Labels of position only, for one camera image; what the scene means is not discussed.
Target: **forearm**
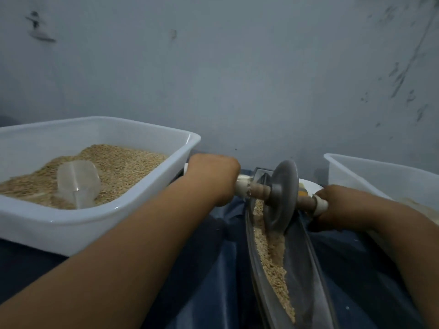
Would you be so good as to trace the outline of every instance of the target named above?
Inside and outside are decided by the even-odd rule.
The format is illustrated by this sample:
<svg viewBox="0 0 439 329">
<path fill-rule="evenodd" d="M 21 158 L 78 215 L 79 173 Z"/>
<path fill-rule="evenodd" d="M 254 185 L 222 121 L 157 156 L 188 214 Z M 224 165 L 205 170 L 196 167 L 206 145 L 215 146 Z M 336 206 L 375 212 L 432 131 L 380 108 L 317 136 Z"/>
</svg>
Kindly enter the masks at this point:
<svg viewBox="0 0 439 329">
<path fill-rule="evenodd" d="M 439 227 L 421 213 L 392 203 L 377 217 L 377 232 L 392 247 L 415 304 L 431 328 L 439 327 Z"/>
<path fill-rule="evenodd" d="M 206 187 L 180 178 L 1 305 L 0 327 L 138 328 L 187 238 L 214 205 Z"/>
</svg>

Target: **brown grain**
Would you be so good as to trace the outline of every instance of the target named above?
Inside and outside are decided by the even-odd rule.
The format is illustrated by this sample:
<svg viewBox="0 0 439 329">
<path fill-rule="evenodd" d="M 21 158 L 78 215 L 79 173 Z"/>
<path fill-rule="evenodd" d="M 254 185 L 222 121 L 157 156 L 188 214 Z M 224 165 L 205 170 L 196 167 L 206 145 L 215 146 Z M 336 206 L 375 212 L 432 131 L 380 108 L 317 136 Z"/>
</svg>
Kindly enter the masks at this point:
<svg viewBox="0 0 439 329">
<path fill-rule="evenodd" d="M 58 166 L 72 160 L 90 160 L 101 178 L 101 192 L 95 203 L 105 204 L 123 195 L 166 158 L 144 150 L 96 144 L 76 156 L 57 157 L 38 171 L 0 183 L 0 194 L 47 207 L 74 209 L 74 205 L 56 197 Z"/>
<path fill-rule="evenodd" d="M 283 267 L 285 253 L 285 237 L 283 234 L 267 233 L 263 217 L 264 202 L 256 200 L 253 211 L 254 232 L 256 248 L 261 259 L 262 267 L 268 281 L 273 287 L 282 307 L 287 312 L 291 321 L 295 323 L 295 311 L 290 303 L 285 274 Z"/>
</svg>

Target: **person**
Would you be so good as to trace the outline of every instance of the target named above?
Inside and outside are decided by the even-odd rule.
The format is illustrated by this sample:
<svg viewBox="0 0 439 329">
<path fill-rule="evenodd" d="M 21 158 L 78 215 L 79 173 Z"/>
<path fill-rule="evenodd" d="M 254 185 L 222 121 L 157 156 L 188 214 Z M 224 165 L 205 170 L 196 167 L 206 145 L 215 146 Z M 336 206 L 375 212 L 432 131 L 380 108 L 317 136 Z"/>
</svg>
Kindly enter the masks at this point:
<svg viewBox="0 0 439 329">
<path fill-rule="evenodd" d="M 239 171 L 234 158 L 194 155 L 185 176 L 4 302 L 0 328 L 139 328 L 186 240 L 232 199 Z M 317 194 L 328 210 L 310 228 L 379 233 L 426 323 L 439 327 L 439 228 L 403 204 L 354 189 Z"/>
</svg>

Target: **translucent scoop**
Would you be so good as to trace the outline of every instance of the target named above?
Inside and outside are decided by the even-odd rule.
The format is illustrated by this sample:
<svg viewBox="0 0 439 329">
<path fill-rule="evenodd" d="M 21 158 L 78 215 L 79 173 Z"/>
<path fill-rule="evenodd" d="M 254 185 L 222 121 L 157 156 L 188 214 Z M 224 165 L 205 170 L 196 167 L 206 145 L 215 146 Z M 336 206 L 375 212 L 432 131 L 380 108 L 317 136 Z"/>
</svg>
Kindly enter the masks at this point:
<svg viewBox="0 0 439 329">
<path fill-rule="evenodd" d="M 101 180 L 96 166 L 88 160 L 63 163 L 57 172 L 58 195 L 76 209 L 94 207 L 94 199 L 101 191 Z"/>
</svg>

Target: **gray wall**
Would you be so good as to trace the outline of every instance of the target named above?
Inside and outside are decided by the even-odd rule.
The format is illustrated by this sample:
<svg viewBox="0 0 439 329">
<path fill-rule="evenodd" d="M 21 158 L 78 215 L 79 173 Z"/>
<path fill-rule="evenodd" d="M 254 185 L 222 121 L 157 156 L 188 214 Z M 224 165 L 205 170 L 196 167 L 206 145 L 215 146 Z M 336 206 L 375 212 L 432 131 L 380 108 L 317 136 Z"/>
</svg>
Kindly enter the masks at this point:
<svg viewBox="0 0 439 329">
<path fill-rule="evenodd" d="M 0 115 L 191 130 L 244 168 L 439 173 L 439 0 L 0 0 Z M 28 36 L 37 10 L 58 40 Z"/>
</svg>

